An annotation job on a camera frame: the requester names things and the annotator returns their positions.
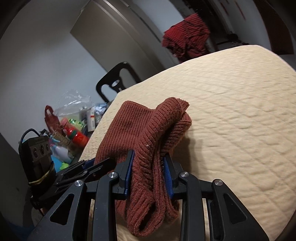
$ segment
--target silver screw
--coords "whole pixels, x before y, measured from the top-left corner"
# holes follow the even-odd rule
[[[117,177],[117,172],[110,172],[110,173],[108,174],[108,176],[109,176],[110,178],[115,178],[115,177]]]
[[[189,173],[188,172],[180,172],[180,176],[181,177],[189,177]]]
[[[83,181],[82,180],[77,180],[77,181],[74,182],[74,185],[76,187],[80,187],[82,184],[83,184]]]
[[[222,185],[223,185],[223,182],[222,182],[222,180],[220,180],[220,179],[216,179],[216,180],[214,181],[214,183],[215,183],[217,186],[222,186]]]

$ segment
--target bed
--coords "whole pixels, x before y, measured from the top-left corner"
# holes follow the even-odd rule
[[[124,101],[155,108],[172,96],[189,102],[192,119],[173,159],[199,179],[222,179],[270,241],[283,239],[295,223],[296,72],[256,45],[172,67],[116,96],[81,159],[95,157]],[[179,230],[180,220],[141,240],[178,240]],[[139,240],[119,217],[117,231],[120,241]]]

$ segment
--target folded garment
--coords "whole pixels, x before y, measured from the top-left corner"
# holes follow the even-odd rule
[[[184,62],[207,53],[205,42],[209,34],[208,27],[195,13],[165,31],[162,46]]]
[[[162,160],[166,153],[172,154],[191,126],[185,112],[188,106],[186,101],[173,97],[154,110],[126,101],[98,148],[95,164],[108,157],[120,163],[128,150],[135,151],[130,197],[115,205],[135,236],[147,236],[163,221],[172,222],[178,217],[179,203],[170,200],[166,192]]]

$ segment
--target black plastic chair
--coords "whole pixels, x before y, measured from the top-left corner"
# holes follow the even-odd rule
[[[105,102],[109,102],[110,100],[108,100],[107,97],[102,93],[103,85],[108,85],[111,89],[115,90],[117,93],[126,89],[120,77],[120,71],[122,69],[128,70],[128,72],[131,74],[131,76],[135,80],[136,84],[142,82],[129,63],[121,62],[117,64],[107,74],[105,74],[105,76],[101,78],[100,81],[96,84],[96,91]]]

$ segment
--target red bottle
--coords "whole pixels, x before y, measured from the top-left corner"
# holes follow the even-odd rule
[[[83,135],[79,130],[71,127],[67,129],[67,136],[72,142],[82,148],[85,148],[86,144],[89,141],[89,138]]]

